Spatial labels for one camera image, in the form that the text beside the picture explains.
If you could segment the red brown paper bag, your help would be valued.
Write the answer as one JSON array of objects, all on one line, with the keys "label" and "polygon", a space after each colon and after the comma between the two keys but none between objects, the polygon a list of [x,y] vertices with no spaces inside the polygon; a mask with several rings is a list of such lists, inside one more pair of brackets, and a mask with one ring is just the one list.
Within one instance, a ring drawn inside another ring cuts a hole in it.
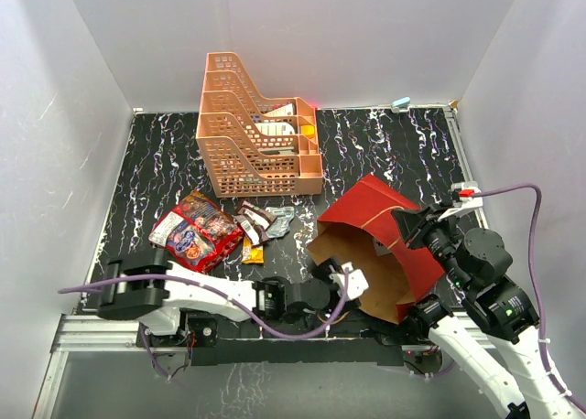
[{"label": "red brown paper bag", "polygon": [[381,179],[367,175],[321,214],[318,235],[308,245],[316,264],[334,258],[362,270],[368,289],[359,308],[393,324],[443,276],[429,251],[406,247],[391,214],[417,209]]}]

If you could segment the yellow snack packet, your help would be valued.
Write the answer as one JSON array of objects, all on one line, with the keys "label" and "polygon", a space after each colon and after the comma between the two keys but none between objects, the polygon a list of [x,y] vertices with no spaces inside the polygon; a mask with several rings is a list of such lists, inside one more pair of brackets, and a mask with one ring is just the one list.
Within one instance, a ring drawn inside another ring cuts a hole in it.
[{"label": "yellow snack packet", "polygon": [[245,236],[243,239],[241,262],[242,264],[263,264],[264,247],[262,245],[254,246],[251,240]]}]

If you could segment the red candy bag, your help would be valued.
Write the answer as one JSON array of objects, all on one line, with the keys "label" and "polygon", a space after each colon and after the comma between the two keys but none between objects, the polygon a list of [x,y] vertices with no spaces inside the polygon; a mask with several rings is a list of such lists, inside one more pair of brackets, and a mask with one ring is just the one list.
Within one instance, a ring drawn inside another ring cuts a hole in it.
[{"label": "red candy bag", "polygon": [[222,262],[244,238],[232,216],[194,189],[166,213],[148,236],[181,266],[202,274]]}]

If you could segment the silver foil snack packet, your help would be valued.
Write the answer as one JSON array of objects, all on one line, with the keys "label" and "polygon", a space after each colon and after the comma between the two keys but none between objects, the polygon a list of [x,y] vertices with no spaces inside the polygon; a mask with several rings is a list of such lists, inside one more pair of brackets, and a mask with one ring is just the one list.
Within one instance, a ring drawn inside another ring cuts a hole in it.
[{"label": "silver foil snack packet", "polygon": [[295,218],[295,209],[286,207],[267,207],[266,210],[276,217],[276,220],[267,229],[266,234],[270,239],[279,239],[288,234],[290,223]]}]

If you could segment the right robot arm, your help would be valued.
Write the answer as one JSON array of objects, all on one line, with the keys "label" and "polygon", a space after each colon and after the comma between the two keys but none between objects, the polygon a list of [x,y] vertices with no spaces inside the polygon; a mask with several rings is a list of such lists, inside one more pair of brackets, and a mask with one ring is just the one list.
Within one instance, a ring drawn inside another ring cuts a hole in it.
[{"label": "right robot arm", "polygon": [[548,354],[539,336],[540,319],[526,292],[506,274],[513,258],[501,236],[484,228],[458,235],[455,208],[391,214],[406,247],[429,250],[463,292],[463,309],[503,361],[495,360],[436,295],[410,308],[409,335],[447,352],[501,418],[584,417],[558,371],[543,362]]}]

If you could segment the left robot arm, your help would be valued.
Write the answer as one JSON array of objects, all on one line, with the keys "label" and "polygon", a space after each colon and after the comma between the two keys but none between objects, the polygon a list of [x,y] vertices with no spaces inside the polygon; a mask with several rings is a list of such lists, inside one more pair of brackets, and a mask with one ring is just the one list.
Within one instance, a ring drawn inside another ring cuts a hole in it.
[{"label": "left robot arm", "polygon": [[97,315],[106,320],[136,320],[170,345],[187,338],[190,324],[182,316],[193,310],[234,322],[253,319],[275,338],[309,339],[327,326],[305,334],[286,334],[268,323],[292,324],[324,310],[331,306],[334,293],[346,301],[355,299],[350,263],[329,259],[317,265],[313,273],[313,278],[295,284],[280,276],[233,281],[191,271],[174,262],[169,252],[149,249],[108,261],[104,278],[117,282],[103,288]]}]

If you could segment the light blue eraser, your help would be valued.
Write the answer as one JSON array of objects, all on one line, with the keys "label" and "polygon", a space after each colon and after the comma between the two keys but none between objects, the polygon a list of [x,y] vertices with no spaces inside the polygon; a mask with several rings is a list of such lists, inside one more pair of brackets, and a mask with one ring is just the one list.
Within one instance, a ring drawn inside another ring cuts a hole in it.
[{"label": "light blue eraser", "polygon": [[393,113],[406,113],[409,110],[411,100],[409,97],[397,99],[391,104],[391,111]]}]

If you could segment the orange yellow round object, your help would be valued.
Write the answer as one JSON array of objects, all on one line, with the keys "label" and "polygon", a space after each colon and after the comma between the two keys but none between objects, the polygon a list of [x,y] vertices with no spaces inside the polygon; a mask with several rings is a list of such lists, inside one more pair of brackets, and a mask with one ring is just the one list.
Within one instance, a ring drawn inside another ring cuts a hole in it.
[{"label": "orange yellow round object", "polygon": [[312,139],[316,135],[316,127],[313,124],[303,124],[299,128],[299,132],[308,139]]}]

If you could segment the white box in organizer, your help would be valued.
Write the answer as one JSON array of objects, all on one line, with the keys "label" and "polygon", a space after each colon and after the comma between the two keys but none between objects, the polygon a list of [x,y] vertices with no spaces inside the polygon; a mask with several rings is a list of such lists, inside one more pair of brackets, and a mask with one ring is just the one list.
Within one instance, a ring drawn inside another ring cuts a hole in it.
[{"label": "white box in organizer", "polygon": [[290,102],[288,104],[279,106],[272,111],[265,113],[267,117],[285,117],[285,116],[292,116],[296,114],[296,104]]}]

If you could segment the peach plastic file organizer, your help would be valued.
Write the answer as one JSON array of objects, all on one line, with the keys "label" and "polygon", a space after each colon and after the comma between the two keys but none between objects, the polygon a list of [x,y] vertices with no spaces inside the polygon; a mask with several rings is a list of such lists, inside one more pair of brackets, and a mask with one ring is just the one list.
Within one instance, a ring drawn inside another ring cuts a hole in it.
[{"label": "peach plastic file organizer", "polygon": [[[296,114],[265,113],[293,102]],[[299,132],[313,124],[316,135]],[[219,198],[318,195],[323,167],[316,110],[299,97],[267,98],[233,52],[205,64],[196,141]]]}]

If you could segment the aluminium front rail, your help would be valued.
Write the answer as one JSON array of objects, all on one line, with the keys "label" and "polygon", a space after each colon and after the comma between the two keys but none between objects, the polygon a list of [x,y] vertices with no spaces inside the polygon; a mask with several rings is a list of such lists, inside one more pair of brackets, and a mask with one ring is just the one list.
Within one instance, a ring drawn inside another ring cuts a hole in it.
[{"label": "aluminium front rail", "polygon": [[[460,325],[465,328],[468,334],[477,341],[484,349],[495,349],[487,336],[473,323],[470,317],[463,311],[456,308],[453,315],[460,320]],[[329,331],[325,337],[311,338],[309,342],[331,343],[333,341],[349,340],[356,343],[358,339],[346,334],[332,334]],[[240,342],[253,341],[277,341],[278,338],[265,338],[264,331],[260,329],[258,334],[252,334],[252,338],[235,339]],[[140,335],[138,322],[135,321],[107,321],[95,315],[65,315],[62,316],[57,333],[52,341],[50,352],[115,352],[115,351],[137,351]]]}]

